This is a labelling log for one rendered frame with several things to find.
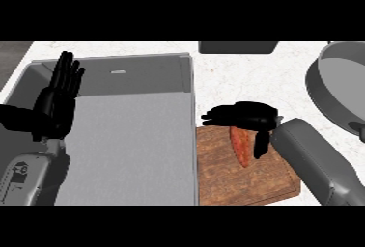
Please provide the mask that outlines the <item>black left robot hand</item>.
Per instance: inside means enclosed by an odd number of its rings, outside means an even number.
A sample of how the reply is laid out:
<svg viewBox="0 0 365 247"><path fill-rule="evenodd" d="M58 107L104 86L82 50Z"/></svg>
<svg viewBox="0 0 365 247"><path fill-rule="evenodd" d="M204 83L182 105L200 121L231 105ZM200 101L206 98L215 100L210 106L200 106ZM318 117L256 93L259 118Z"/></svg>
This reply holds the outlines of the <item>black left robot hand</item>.
<svg viewBox="0 0 365 247"><path fill-rule="evenodd" d="M73 53L64 51L51 84L40 91L33 109L0 104L0 124L8 130L30 132L35 142L64 139L73 128L85 72Z"/></svg>

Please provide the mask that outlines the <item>dark grey appliance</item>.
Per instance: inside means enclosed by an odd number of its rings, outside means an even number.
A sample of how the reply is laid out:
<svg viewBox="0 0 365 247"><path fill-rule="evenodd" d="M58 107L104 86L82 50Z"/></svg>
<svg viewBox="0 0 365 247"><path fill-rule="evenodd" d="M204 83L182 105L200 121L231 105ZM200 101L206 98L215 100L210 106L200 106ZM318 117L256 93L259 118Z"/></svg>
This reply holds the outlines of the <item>dark grey appliance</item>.
<svg viewBox="0 0 365 247"><path fill-rule="evenodd" d="M202 54L271 54L277 41L202 41Z"/></svg>

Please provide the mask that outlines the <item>brown wooden cutting board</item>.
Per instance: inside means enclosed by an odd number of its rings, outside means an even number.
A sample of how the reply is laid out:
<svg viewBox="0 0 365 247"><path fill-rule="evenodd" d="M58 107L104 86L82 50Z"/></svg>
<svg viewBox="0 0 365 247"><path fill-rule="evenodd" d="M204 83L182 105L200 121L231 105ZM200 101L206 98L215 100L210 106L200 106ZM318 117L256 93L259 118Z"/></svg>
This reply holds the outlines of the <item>brown wooden cutting board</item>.
<svg viewBox="0 0 365 247"><path fill-rule="evenodd" d="M200 179L200 204L204 206L267 205L301 195L302 180L278 154L255 158L256 131L246 130L249 166L237 159L230 128L197 128L197 160Z"/></svg>

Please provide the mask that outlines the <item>grey metal pot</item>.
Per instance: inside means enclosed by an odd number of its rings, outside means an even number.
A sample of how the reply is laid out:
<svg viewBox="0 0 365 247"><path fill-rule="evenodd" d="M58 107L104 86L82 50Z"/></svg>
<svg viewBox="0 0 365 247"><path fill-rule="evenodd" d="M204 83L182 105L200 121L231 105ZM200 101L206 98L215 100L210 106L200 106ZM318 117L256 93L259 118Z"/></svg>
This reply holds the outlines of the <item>grey metal pot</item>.
<svg viewBox="0 0 365 247"><path fill-rule="evenodd" d="M365 143L365 41L329 43L306 71L305 84L323 115Z"/></svg>

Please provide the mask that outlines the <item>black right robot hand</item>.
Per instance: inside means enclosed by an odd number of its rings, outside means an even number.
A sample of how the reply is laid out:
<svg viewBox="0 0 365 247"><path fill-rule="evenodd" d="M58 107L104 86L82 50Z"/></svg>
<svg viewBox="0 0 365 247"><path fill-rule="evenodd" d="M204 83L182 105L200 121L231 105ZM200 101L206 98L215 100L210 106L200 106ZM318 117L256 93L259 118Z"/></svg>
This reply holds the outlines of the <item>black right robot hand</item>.
<svg viewBox="0 0 365 247"><path fill-rule="evenodd" d="M265 103L238 101L233 105L216 106L203 116L204 125L235 126L258 132L255 157L268 153L269 131L280 125L278 109Z"/></svg>

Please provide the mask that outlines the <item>grey kitchen sink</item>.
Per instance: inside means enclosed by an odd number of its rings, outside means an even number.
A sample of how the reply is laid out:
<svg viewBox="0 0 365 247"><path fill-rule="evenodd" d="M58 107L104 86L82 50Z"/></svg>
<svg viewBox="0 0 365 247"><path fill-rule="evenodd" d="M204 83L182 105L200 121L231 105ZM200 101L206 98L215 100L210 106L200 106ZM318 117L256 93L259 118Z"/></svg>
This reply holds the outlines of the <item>grey kitchen sink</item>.
<svg viewBox="0 0 365 247"><path fill-rule="evenodd" d="M188 54L86 58L70 156L55 205L199 203L193 59ZM0 179L48 141L0 126Z"/></svg>

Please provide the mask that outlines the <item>orange sweet potato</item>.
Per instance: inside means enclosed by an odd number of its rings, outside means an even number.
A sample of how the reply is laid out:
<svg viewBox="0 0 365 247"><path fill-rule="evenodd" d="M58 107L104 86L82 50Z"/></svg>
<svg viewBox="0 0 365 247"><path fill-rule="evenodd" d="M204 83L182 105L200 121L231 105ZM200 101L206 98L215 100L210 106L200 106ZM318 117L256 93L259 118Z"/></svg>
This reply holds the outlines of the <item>orange sweet potato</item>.
<svg viewBox="0 0 365 247"><path fill-rule="evenodd" d="M252 160L249 131L246 129L233 126L230 128L230 139L240 164L244 168L247 168Z"/></svg>

